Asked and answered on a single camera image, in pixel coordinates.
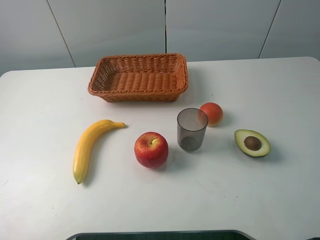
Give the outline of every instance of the apple stem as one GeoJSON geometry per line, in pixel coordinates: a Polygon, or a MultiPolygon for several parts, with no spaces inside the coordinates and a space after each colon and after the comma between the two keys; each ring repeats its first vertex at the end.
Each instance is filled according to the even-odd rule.
{"type": "Polygon", "coordinates": [[[152,144],[155,139],[157,139],[157,137],[155,137],[154,139],[152,139],[151,142],[150,142],[150,144],[152,144]]]}

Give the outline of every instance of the banana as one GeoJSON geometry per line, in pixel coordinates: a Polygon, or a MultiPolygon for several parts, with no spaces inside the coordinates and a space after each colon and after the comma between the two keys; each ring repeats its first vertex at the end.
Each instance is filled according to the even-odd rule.
{"type": "Polygon", "coordinates": [[[91,150],[95,141],[105,132],[114,128],[124,128],[123,122],[113,122],[111,120],[100,120],[92,124],[84,133],[76,146],[73,160],[73,176],[75,181],[82,183],[89,168],[91,150]]]}

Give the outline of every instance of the red apple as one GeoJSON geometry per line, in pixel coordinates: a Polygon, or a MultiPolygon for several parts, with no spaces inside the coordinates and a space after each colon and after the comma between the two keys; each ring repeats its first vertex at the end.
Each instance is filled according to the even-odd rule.
{"type": "Polygon", "coordinates": [[[156,132],[142,134],[134,144],[134,153],[138,162],[155,169],[164,164],[168,158],[169,147],[166,139],[156,132]]]}
{"type": "Polygon", "coordinates": [[[207,102],[200,107],[200,110],[205,112],[208,117],[208,127],[213,127],[222,121],[224,112],[222,108],[213,102],[207,102]]]}

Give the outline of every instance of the avocado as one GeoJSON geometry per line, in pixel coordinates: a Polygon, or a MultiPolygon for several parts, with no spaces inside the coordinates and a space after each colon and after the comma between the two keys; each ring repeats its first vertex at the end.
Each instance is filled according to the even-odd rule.
{"type": "Polygon", "coordinates": [[[270,153],[270,143],[260,133],[239,129],[234,132],[234,139],[240,150],[254,158],[262,158],[270,153]]]}

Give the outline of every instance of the woven basket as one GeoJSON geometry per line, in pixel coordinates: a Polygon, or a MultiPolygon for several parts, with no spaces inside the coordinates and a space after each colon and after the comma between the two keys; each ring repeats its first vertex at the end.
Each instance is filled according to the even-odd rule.
{"type": "Polygon", "coordinates": [[[178,53],[106,56],[88,91],[107,102],[173,102],[188,88],[186,58],[178,53]]]}

